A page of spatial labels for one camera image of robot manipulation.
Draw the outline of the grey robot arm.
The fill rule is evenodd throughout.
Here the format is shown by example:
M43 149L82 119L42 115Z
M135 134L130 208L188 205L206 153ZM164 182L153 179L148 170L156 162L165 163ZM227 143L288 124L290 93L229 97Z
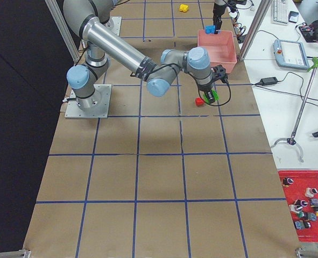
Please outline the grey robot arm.
M202 100L211 105L216 101L216 75L210 66L207 50L194 47L189 51L167 49L161 55L160 65L132 47L104 26L117 1L64 1L63 14L70 29L81 39L96 45L127 67L136 78L146 82L148 91L163 96L179 72L190 75Z

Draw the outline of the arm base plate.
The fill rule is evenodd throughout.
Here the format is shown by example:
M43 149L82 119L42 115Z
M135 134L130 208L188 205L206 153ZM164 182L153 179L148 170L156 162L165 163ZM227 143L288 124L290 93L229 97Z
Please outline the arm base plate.
M111 84L94 84L94 94L86 99L77 98L75 92L71 90L67 103L66 119L107 119L109 114Z

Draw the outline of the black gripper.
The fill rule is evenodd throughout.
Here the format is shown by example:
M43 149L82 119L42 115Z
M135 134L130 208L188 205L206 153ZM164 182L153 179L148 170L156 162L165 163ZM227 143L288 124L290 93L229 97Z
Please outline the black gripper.
M213 82L209 82L207 84L198 84L197 87L198 87L199 91L202 91L204 93L204 91L209 91L211 89L214 89L213 85L214 85ZM206 93L206 102L208 104L212 104L215 102L215 97L214 97L214 94L212 92Z
M213 6L213 20L215 25L214 34L218 34L221 31L222 16L225 13L226 2L224 0L214 0Z

